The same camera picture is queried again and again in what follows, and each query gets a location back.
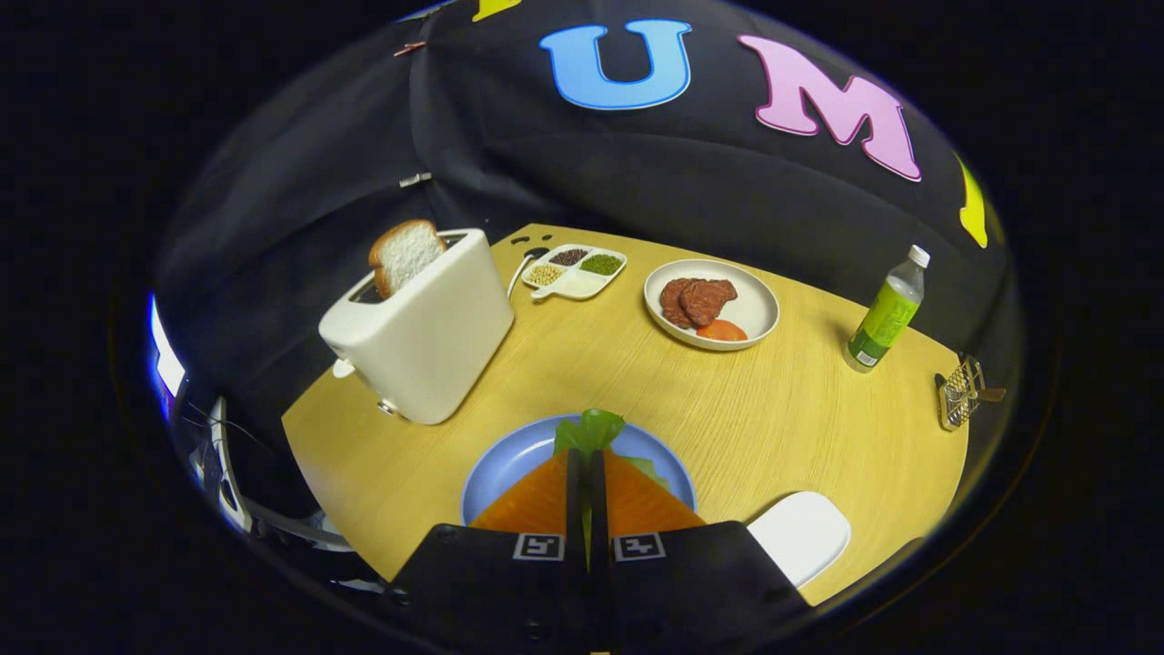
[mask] blue letter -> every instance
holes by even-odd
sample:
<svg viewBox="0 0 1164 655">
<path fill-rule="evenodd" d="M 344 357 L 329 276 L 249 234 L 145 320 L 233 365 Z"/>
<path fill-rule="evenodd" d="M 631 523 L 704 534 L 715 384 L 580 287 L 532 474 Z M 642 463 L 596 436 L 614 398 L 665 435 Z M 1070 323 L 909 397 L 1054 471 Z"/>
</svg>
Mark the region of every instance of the blue letter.
<svg viewBox="0 0 1164 655">
<path fill-rule="evenodd" d="M 647 42 L 651 74 L 638 81 L 613 81 L 603 74 L 598 38 L 606 28 L 599 24 L 563 29 L 541 40 L 562 98 L 591 109 L 641 109 L 674 100 L 687 90 L 691 74 L 682 35 L 691 26 L 652 19 L 631 21 L 626 30 L 641 34 Z"/>
</svg>

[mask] bread slice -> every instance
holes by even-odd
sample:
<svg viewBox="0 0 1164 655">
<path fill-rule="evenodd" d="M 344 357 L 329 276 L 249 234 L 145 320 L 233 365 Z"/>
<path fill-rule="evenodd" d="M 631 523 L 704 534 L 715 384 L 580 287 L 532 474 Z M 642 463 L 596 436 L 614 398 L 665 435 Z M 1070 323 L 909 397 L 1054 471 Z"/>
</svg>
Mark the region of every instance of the bread slice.
<svg viewBox="0 0 1164 655">
<path fill-rule="evenodd" d="M 430 220 L 405 220 L 371 245 L 368 265 L 376 269 L 376 290 L 389 298 L 448 249 Z"/>
</svg>

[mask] metal utensil holder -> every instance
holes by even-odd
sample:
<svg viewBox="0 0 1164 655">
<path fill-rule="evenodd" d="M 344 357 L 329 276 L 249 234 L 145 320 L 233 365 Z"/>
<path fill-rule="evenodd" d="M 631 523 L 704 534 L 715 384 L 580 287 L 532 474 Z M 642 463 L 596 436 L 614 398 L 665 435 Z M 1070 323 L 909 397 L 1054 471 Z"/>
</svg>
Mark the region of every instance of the metal utensil holder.
<svg viewBox="0 0 1164 655">
<path fill-rule="evenodd" d="M 981 401 L 1002 400 L 1006 390 L 988 390 L 982 378 L 982 366 L 971 356 L 954 369 L 953 375 L 938 386 L 942 428 L 957 430 L 970 420 Z"/>
</svg>

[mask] light wood tabletop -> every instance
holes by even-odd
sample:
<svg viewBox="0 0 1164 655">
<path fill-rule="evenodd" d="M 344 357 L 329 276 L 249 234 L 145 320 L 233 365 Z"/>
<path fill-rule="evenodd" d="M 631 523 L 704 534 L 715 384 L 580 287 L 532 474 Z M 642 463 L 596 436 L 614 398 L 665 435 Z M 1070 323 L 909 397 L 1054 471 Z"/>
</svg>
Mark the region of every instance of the light wood tabletop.
<svg viewBox="0 0 1164 655">
<path fill-rule="evenodd" d="M 542 235 L 553 237 L 542 241 Z M 513 289 L 514 321 L 463 405 L 439 426 L 386 417 L 356 377 L 331 371 L 284 414 L 307 484 L 353 548 L 392 579 L 434 524 L 460 524 L 461 491 L 497 440 L 533 421 L 599 407 L 653 434 L 690 474 L 709 524 L 748 522 L 797 491 L 829 498 L 852 526 L 849 548 L 801 589 L 812 605 L 937 526 L 958 486 L 968 427 L 938 423 L 934 375 L 956 354 L 909 329 L 871 375 L 840 349 L 864 306 L 752 266 L 780 300 L 775 330 L 737 353 L 684 346 L 652 320 L 643 284 L 680 258 L 669 245 L 527 225 L 491 247 L 509 282 L 534 245 L 622 251 L 597 296 L 534 302 Z"/>
</svg>

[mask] seeds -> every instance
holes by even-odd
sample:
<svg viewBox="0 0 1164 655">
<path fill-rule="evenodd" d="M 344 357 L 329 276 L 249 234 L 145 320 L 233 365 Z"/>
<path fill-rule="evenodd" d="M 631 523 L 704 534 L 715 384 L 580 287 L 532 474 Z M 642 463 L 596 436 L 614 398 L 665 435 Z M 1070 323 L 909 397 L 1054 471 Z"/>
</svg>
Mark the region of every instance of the seeds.
<svg viewBox="0 0 1164 655">
<path fill-rule="evenodd" d="M 623 261 L 616 256 L 594 255 L 592 257 L 583 261 L 580 268 L 599 275 L 612 275 L 616 270 L 618 270 L 619 265 L 623 265 Z"/>
<path fill-rule="evenodd" d="M 549 259 L 549 263 L 560 263 L 562 265 L 572 265 L 577 263 L 577 261 L 585 256 L 590 250 L 583 250 L 582 248 L 574 248 L 570 250 L 562 250 Z"/>
<path fill-rule="evenodd" d="M 545 286 L 552 284 L 554 279 L 562 276 L 562 271 L 559 268 L 552 265 L 535 265 L 528 275 L 525 276 L 530 282 L 538 284 L 539 286 Z"/>
</svg>

